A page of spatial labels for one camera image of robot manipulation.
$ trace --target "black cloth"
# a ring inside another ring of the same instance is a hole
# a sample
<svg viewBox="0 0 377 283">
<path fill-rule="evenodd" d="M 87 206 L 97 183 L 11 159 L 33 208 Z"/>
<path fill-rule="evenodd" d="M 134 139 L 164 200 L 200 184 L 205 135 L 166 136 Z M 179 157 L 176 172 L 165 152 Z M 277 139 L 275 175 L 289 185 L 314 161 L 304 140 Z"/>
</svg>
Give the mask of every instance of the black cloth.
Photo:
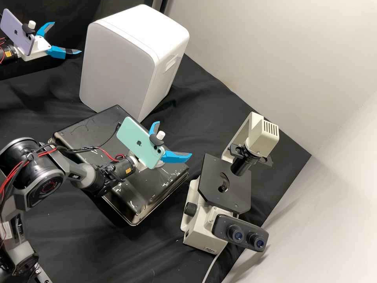
<svg viewBox="0 0 377 283">
<path fill-rule="evenodd" d="M 56 27 L 49 33 L 54 29 L 59 38 L 52 44 L 68 48 L 77 48 L 83 42 L 86 26 L 99 4 L 68 1 L 59 2 L 63 5 L 59 8 L 52 0 L 32 2 L 39 4 L 40 10 L 25 9 L 29 1 L 22 1 L 25 7 L 16 6 L 17 1 L 9 2 L 8 7 L 25 11 L 27 19 L 32 15 L 38 22 L 56 20 Z M 70 38 L 71 33 L 76 34 L 75 28 L 78 35 Z M 0 66 L 1 79 L 13 77 L 0 81 L 0 148 L 22 136 L 45 142 L 55 131 L 93 115 L 79 99 L 82 57 L 52 59 L 51 64 L 49 60 Z M 187 162 L 193 179 L 200 174 L 204 153 L 220 157 L 251 110 L 184 56 L 169 94 L 142 124 L 149 128 L 153 121 L 161 121 L 169 148 L 193 153 Z M 252 208 L 241 215 L 257 225 L 264 222 L 310 157 L 282 131 L 271 155 L 273 169 L 262 164 L 253 167 Z M 107 219 L 83 192 L 65 183 L 26 213 L 26 235 L 55 283 L 201 282 L 214 256 L 182 244 L 180 223 L 188 184 L 184 183 L 140 225 L 121 227 Z M 207 282 L 221 282 L 241 252 L 227 245 Z"/>
</svg>

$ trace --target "white storage box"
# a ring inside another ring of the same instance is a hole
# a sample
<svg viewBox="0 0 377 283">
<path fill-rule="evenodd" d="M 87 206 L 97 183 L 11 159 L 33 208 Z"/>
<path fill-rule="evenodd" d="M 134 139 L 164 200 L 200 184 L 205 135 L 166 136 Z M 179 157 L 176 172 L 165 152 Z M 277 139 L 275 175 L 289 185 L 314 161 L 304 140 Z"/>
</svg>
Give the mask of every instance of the white storage box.
<svg viewBox="0 0 377 283">
<path fill-rule="evenodd" d="M 88 27 L 80 99 L 100 112 L 115 104 L 143 120 L 167 95 L 189 32 L 139 5 Z"/>
</svg>

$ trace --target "mint green iphone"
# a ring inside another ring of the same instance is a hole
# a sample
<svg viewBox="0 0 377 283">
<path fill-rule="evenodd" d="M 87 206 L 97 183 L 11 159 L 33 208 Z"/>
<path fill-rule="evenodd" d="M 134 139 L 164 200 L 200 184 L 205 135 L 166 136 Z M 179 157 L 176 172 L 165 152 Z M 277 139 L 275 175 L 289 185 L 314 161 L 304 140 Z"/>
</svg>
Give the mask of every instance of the mint green iphone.
<svg viewBox="0 0 377 283">
<path fill-rule="evenodd" d="M 126 117 L 117 132 L 117 138 L 149 169 L 153 169 L 165 153 L 149 140 L 149 133 L 131 117 Z"/>
</svg>

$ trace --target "microscope stage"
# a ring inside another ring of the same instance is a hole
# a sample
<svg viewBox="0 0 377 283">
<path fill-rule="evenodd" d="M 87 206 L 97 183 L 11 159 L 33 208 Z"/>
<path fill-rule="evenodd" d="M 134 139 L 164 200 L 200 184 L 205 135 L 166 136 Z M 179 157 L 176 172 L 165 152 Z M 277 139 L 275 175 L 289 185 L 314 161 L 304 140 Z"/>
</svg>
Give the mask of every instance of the microscope stage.
<svg viewBox="0 0 377 283">
<path fill-rule="evenodd" d="M 251 207 L 251 172 L 236 176 L 231 163 L 204 155 L 198 191 L 211 205 L 242 214 Z"/>
</svg>

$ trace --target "white wall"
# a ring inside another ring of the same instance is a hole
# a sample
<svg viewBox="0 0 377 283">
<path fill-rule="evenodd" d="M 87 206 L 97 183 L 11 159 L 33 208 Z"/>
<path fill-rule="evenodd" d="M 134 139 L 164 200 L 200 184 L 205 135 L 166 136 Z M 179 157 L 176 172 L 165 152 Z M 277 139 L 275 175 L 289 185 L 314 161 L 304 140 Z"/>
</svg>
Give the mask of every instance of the white wall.
<svg viewBox="0 0 377 283">
<path fill-rule="evenodd" d="M 223 283 L 376 282 L 377 95 L 311 157 Z"/>
<path fill-rule="evenodd" d="M 311 153 L 377 89 L 376 0 L 169 0 L 187 55 Z"/>
</svg>

